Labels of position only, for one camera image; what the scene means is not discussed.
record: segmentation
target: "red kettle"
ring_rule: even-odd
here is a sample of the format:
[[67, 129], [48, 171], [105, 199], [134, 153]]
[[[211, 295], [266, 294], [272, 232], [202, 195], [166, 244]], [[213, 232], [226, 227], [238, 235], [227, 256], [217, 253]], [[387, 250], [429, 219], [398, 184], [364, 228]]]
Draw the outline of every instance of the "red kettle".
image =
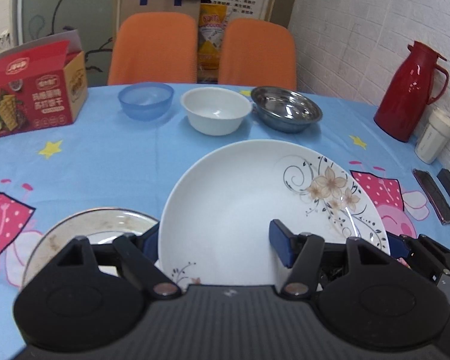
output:
[[[446, 61], [438, 52], [420, 42], [408, 45], [408, 50], [410, 55], [391, 79], [373, 118], [383, 131], [402, 142], [408, 142], [425, 106], [442, 97], [449, 80], [448, 72], [437, 65], [438, 58]], [[431, 97], [435, 69], [441, 71], [446, 80], [438, 96]]]

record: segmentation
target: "stained plate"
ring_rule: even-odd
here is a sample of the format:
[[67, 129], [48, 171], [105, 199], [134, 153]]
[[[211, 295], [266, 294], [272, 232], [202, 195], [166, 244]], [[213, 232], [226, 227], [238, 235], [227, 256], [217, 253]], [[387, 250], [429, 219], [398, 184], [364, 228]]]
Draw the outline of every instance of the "stained plate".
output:
[[344, 169], [306, 147], [248, 140], [203, 157], [175, 185], [160, 226], [161, 268], [183, 288], [279, 286], [287, 272], [269, 245], [272, 219], [327, 242], [358, 236], [390, 254], [380, 215]]
[[[31, 254], [23, 283], [25, 286], [73, 238], [87, 236], [91, 244], [110, 243], [124, 233], [141, 235], [157, 224], [152, 216], [121, 208], [94, 208], [78, 212], [57, 223], [40, 240]], [[114, 267], [100, 270], [116, 275]]]

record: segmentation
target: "yellow package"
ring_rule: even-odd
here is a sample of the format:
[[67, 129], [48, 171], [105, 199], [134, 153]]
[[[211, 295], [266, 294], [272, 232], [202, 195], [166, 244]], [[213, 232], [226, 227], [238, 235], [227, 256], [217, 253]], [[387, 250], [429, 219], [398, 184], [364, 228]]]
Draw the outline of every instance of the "yellow package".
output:
[[227, 6], [201, 4], [198, 22], [198, 67], [201, 70], [218, 69], [220, 47], [228, 22]]

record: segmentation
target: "orange chair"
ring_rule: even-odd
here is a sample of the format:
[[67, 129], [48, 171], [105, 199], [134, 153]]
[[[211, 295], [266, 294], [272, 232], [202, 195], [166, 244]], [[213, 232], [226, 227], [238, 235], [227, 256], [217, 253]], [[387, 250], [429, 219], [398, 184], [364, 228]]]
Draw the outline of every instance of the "orange chair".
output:
[[183, 13], [138, 13], [118, 31], [108, 85], [197, 82], [197, 23]]
[[282, 26], [235, 19], [225, 30], [218, 83], [296, 90], [295, 43]]

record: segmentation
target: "star print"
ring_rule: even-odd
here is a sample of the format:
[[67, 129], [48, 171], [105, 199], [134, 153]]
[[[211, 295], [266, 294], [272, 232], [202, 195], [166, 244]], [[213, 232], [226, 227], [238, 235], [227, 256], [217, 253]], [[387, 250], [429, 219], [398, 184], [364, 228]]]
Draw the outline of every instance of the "star print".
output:
[[45, 159], [49, 159], [51, 156], [53, 156], [55, 153], [60, 153], [62, 149], [60, 149], [60, 145], [62, 144], [62, 140], [59, 140], [58, 142], [47, 142], [45, 147], [38, 152], [38, 154], [41, 154], [45, 157]]
[[363, 142], [359, 137], [356, 137], [354, 135], [349, 135], [349, 137], [353, 139], [354, 145], [361, 146], [364, 150], [367, 149], [367, 144]]

